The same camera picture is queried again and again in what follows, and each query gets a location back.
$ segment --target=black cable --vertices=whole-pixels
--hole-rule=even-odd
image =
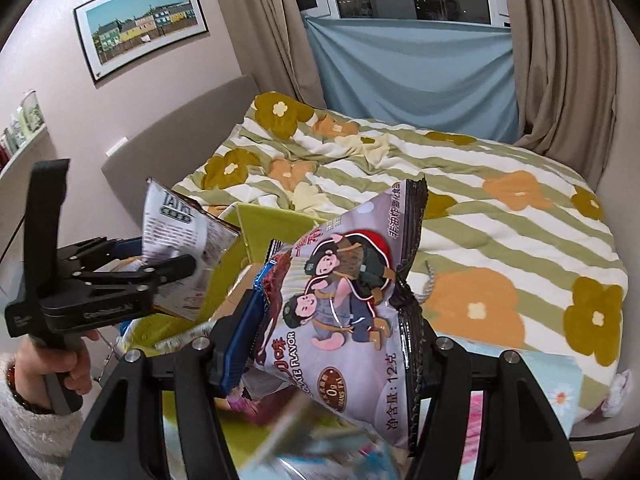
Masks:
[[[636,426],[634,428],[628,428],[626,430],[613,431],[612,433],[603,433],[600,435],[572,436],[569,438],[569,442],[593,442],[595,440],[610,440],[612,438],[617,438],[619,436],[625,436],[625,435],[635,433],[638,428],[640,428],[640,426]]]
[[[4,251],[2,251],[2,256],[0,256],[0,264],[2,263],[2,260],[4,260],[4,257],[9,251],[9,247],[11,247],[11,244],[14,243],[15,236],[18,234],[18,231],[20,230],[20,227],[22,227],[23,222],[24,222],[24,215],[22,215],[22,218],[20,218],[20,221],[18,222],[18,227],[15,228],[14,234],[11,235],[9,243],[4,248]]]

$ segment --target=beaded bracelet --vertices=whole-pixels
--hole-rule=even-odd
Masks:
[[[15,402],[20,404],[28,412],[35,413],[36,415],[53,415],[53,413],[55,413],[53,410],[48,410],[37,404],[31,404],[28,400],[22,398],[21,394],[15,389],[15,365],[11,365],[6,371],[6,383],[9,386],[9,391],[12,396],[14,396]]]

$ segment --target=curtain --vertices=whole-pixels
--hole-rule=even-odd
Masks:
[[[521,138],[595,188],[615,122],[609,0],[507,0]]]
[[[510,144],[518,139],[508,28],[379,18],[305,21],[331,110]]]
[[[243,74],[261,92],[275,90],[325,108],[318,68],[296,0],[218,0]]]

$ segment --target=cartoon boy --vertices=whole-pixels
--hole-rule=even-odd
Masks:
[[[282,311],[289,328],[313,324],[317,337],[311,343],[321,350],[335,350],[345,342],[345,333],[359,343],[372,342],[376,350],[382,348],[382,337],[391,330],[386,319],[375,317],[366,301],[351,293],[351,285],[343,278],[325,288],[307,289],[305,294],[290,298]]]
[[[324,276],[327,285],[347,278],[370,292],[373,305],[380,304],[382,288],[396,279],[395,272],[386,266],[382,252],[362,234],[334,233],[331,238],[318,244],[305,264],[305,273]]]

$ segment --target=bedspread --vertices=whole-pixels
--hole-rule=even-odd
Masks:
[[[584,418],[616,373],[625,268],[597,197],[575,171],[469,136],[353,120],[270,92],[175,186],[203,205],[259,203],[328,221],[393,183],[430,195],[408,282],[440,332],[573,356]]]

